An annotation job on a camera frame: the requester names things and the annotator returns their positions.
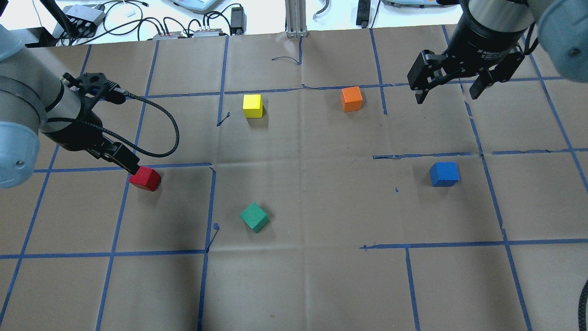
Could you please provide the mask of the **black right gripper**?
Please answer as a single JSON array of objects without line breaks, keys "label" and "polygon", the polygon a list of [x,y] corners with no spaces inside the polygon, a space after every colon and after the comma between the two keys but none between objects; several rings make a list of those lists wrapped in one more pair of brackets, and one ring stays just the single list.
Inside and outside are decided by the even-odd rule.
[{"label": "black right gripper", "polygon": [[418,54],[407,74],[417,104],[424,103],[433,88],[458,78],[471,77],[476,80],[469,88],[469,94],[472,100],[477,100],[493,84],[508,82],[525,59],[519,45],[497,53],[469,46],[460,55],[452,54],[450,50],[448,48],[442,54],[422,50]]}]

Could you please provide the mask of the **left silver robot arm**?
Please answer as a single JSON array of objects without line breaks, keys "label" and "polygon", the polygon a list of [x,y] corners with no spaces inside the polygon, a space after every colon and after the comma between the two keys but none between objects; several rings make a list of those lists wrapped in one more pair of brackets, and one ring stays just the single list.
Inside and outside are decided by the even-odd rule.
[{"label": "left silver robot arm", "polygon": [[128,92],[103,73],[58,78],[11,31],[1,28],[1,187],[29,180],[40,150],[39,134],[69,151],[87,151],[124,168],[139,171],[139,158],[121,142],[105,138],[92,111],[100,100],[126,101]]}]

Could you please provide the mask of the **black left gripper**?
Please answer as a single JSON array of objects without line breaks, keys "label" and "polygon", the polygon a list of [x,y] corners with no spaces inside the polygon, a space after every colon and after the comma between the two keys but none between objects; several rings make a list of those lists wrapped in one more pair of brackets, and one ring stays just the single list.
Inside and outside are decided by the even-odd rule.
[{"label": "black left gripper", "polygon": [[48,108],[44,135],[68,151],[87,151],[95,159],[115,163],[135,175],[140,158],[124,144],[105,137],[102,121],[93,111],[100,100],[124,103],[124,89],[103,73],[84,73],[76,78],[64,73],[61,82],[59,97]]}]

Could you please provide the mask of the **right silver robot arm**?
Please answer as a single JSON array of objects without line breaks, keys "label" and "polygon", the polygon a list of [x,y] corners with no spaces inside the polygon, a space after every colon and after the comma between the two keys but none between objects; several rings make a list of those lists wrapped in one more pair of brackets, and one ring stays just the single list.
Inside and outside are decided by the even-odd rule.
[{"label": "right silver robot arm", "polygon": [[417,103],[430,90],[475,77],[472,99],[507,82],[541,45],[561,77],[586,83],[588,5],[585,0],[460,0],[462,15],[442,54],[422,50],[407,79]]}]

